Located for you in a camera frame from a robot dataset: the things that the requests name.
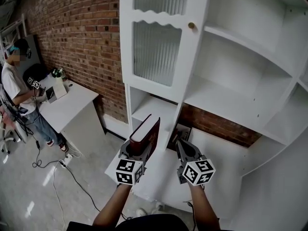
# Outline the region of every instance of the power strip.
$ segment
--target power strip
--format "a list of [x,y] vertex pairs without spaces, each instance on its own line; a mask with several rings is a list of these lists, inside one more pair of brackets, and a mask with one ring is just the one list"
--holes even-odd
[[67,166],[67,165],[69,164],[69,162],[72,160],[72,158],[73,158],[73,156],[72,156],[70,153],[68,153],[68,154],[66,154],[65,159],[64,159],[64,160],[60,160],[60,161],[61,161],[63,164],[65,164],[65,166]]

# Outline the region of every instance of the cabinet knob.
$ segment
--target cabinet knob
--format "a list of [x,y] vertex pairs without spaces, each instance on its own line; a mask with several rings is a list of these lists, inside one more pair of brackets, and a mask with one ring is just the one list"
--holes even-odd
[[189,23],[188,23],[188,27],[189,27],[190,29],[194,29],[195,24],[194,24],[193,22],[189,22]]

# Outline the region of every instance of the floor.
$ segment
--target floor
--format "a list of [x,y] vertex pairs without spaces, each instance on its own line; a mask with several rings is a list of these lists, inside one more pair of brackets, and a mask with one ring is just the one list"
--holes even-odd
[[[38,134],[35,137],[42,146],[39,159],[42,166],[50,161],[64,158],[57,146],[49,148]],[[110,161],[119,150],[123,141],[107,133],[105,143],[88,156],[73,158],[68,167],[77,181],[91,194],[96,206],[101,209],[116,189],[116,184],[104,174]],[[0,221],[9,224],[11,231],[63,230],[62,213],[56,198],[53,172],[56,163],[46,168],[33,168],[38,149],[35,140],[30,138],[27,144],[10,144],[11,154],[0,153]],[[67,169],[58,164],[55,171],[57,193],[64,211],[65,228],[70,221],[92,224],[98,214],[91,199],[75,183]],[[130,194],[123,214],[136,217],[135,211],[141,207],[150,213],[156,203],[150,203]],[[165,207],[165,212],[179,216],[193,229],[191,213]]]

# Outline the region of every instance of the red book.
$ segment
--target red book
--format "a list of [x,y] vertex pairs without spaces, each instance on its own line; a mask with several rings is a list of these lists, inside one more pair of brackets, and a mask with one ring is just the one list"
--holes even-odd
[[139,156],[143,153],[145,148],[151,144],[150,157],[157,146],[159,125],[160,117],[152,114],[149,115],[130,136],[129,145],[131,151],[129,154]]

